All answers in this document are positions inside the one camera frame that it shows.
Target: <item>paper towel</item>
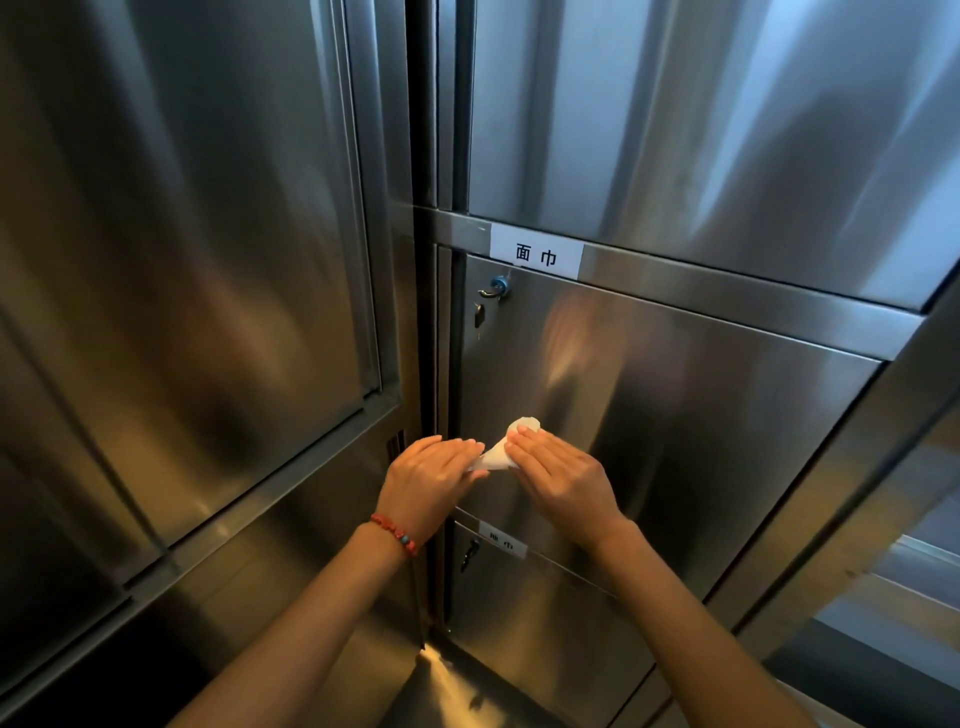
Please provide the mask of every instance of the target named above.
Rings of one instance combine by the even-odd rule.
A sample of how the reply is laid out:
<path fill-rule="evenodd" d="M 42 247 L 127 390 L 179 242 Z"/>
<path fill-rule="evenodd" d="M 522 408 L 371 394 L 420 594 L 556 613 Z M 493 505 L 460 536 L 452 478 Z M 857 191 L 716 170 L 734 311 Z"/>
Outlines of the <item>paper towel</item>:
<path fill-rule="evenodd" d="M 510 423 L 510 426 L 507 427 L 507 432 L 512 432 L 521 425 L 529 427 L 536 432 L 540 429 L 540 420 L 538 420 L 536 417 L 521 417 L 519 420 L 514 420 Z M 516 463 L 510 459 L 506 450 L 503 448 L 503 446 L 506 444 L 507 436 L 504 435 L 502 438 L 500 438 L 500 442 L 473 461 L 473 465 L 469 467 L 469 470 L 505 471 L 508 468 L 515 468 Z"/>

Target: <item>horizontal metal bar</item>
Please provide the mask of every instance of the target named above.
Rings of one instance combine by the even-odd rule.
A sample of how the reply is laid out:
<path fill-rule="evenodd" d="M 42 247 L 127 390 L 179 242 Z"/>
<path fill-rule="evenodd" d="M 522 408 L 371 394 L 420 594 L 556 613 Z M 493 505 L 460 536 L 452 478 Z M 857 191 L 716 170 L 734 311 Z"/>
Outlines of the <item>horizontal metal bar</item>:
<path fill-rule="evenodd" d="M 960 650 L 960 610 L 890 579 L 864 574 L 839 601 L 858 604 Z"/>
<path fill-rule="evenodd" d="M 434 209 L 415 214 L 434 242 L 477 255 L 490 255 L 492 225 L 501 225 Z M 581 283 L 875 359 L 895 359 L 924 320 L 878 303 L 607 245 L 583 246 Z"/>

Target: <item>wrist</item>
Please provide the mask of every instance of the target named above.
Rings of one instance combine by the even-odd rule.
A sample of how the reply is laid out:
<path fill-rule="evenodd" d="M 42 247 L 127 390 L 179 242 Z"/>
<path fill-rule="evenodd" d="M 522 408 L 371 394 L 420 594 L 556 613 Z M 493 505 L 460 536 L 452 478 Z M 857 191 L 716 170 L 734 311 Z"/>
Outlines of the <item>wrist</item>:
<path fill-rule="evenodd" d="M 637 539 L 643 540 L 639 526 L 621 515 L 604 527 L 588 546 L 587 552 L 594 561 L 603 563 L 608 558 L 616 558 L 617 554 L 623 552 L 624 545 Z"/>
<path fill-rule="evenodd" d="M 398 567 L 409 558 L 394 534 L 370 521 L 358 525 L 350 540 L 362 546 L 364 552 L 396 562 Z"/>

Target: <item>locker door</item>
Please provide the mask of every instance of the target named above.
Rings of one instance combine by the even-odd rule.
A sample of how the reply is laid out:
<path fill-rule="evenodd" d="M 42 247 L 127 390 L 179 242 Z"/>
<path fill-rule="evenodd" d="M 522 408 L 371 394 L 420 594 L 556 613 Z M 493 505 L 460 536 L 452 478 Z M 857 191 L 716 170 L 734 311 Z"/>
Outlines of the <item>locker door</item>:
<path fill-rule="evenodd" d="M 496 276 L 509 294 L 478 296 Z M 491 444 L 517 417 L 539 418 L 604 464 L 621 509 L 700 598 L 877 367 L 473 255 L 462 280 L 451 434 Z M 493 473 L 461 508 L 463 525 L 501 529 L 528 555 L 478 554 L 487 565 L 459 573 L 469 538 L 458 530 L 451 637 L 573 724 L 606 724 L 652 659 L 603 577 L 509 473 Z M 559 586 L 571 580 L 576 589 Z"/>

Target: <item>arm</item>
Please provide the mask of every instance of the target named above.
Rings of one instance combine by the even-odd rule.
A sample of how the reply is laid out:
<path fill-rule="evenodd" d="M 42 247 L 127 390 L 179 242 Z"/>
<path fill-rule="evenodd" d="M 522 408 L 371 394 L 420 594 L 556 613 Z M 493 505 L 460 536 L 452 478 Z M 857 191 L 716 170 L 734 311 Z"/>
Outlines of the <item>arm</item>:
<path fill-rule="evenodd" d="M 620 513 L 599 462 L 524 427 L 510 435 L 507 454 L 541 512 L 609 575 L 691 726 L 816 725 Z"/>
<path fill-rule="evenodd" d="M 418 440 L 387 471 L 376 512 L 419 545 L 486 471 L 472 440 Z M 297 725 L 357 622 L 406 560 L 393 534 L 364 523 L 297 600 L 174 718 L 187 726 Z"/>

